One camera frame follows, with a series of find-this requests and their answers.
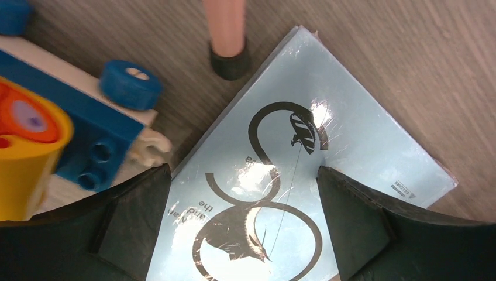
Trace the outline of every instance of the pink table leg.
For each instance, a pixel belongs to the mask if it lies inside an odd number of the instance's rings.
[[[244,32],[245,0],[203,0],[210,31],[210,61],[225,80],[241,78],[250,67]]]

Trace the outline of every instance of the blue toy wheel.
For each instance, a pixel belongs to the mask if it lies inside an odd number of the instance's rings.
[[[26,0],[0,0],[0,35],[23,34],[32,12]]]
[[[111,60],[100,76],[100,90],[116,104],[134,109],[152,109],[163,91],[159,79],[137,64]]]

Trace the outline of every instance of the yellow toy part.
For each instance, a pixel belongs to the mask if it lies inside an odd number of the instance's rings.
[[[72,135],[57,105],[0,77],[0,221],[31,218]]]

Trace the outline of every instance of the black holder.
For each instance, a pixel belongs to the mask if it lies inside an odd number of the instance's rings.
[[[0,280],[145,280],[168,165],[29,221],[0,222]]]
[[[496,280],[496,224],[416,207],[328,167],[317,181],[342,281]]]
[[[248,40],[244,39],[244,48],[235,57],[221,57],[217,55],[209,44],[210,64],[213,71],[224,80],[234,81],[243,77],[250,69],[250,53]]]

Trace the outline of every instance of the book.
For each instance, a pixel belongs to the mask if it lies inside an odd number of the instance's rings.
[[[457,184],[297,26],[174,171],[147,280],[330,280],[321,165],[423,208]]]

